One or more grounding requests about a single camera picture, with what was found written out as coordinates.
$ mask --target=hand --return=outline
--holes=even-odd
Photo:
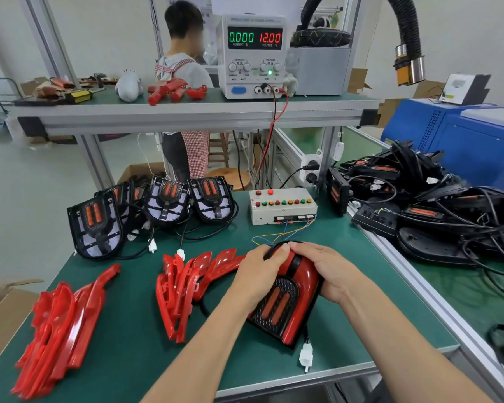
[[[329,247],[309,242],[289,242],[289,245],[296,254],[309,258],[325,279],[321,295],[333,303],[340,304],[348,282],[352,282],[352,278],[356,273],[360,273],[360,270]]]
[[[263,260],[269,249],[269,246],[262,244],[250,250],[239,265],[228,290],[235,298],[245,302],[247,313],[253,311],[262,298],[271,291],[278,269],[289,256],[289,246],[285,243],[271,258]]]

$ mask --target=black hair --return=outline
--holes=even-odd
[[[201,31],[204,28],[202,13],[198,7],[184,0],[171,4],[164,13],[164,19],[168,25],[170,38],[183,39],[191,29]]]

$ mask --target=person's right hand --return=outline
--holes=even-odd
[[[289,246],[296,254],[307,257],[314,263],[325,279],[321,295],[333,303],[341,302],[347,286],[353,282],[356,274],[361,274],[354,264],[329,247],[309,242],[289,242]]]

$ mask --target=person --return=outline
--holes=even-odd
[[[267,245],[248,252],[218,306],[142,403],[214,400],[247,315],[271,290],[290,247],[323,276],[321,295],[340,305],[397,403],[491,403],[354,264],[328,247],[294,242],[265,261]]]
[[[164,13],[171,47],[155,66],[157,80],[180,78],[189,87],[213,87],[207,70],[195,61],[204,52],[202,13],[188,1],[178,0]],[[163,133],[162,152],[176,180],[202,178],[207,171],[209,136],[206,131]]]

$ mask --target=wooden stool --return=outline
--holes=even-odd
[[[236,168],[217,168],[216,170],[209,171],[205,175],[205,178],[209,177],[224,177],[229,185],[233,185],[234,191],[243,190]],[[243,180],[244,189],[246,190],[250,185],[250,175],[246,171],[241,170],[241,179]]]
[[[220,133],[219,139],[211,139],[213,133],[209,135],[209,162],[210,163],[224,163],[226,168],[229,167],[228,157],[228,136],[229,133]],[[222,151],[211,151],[211,147],[220,147]],[[211,157],[223,157],[212,160]]]

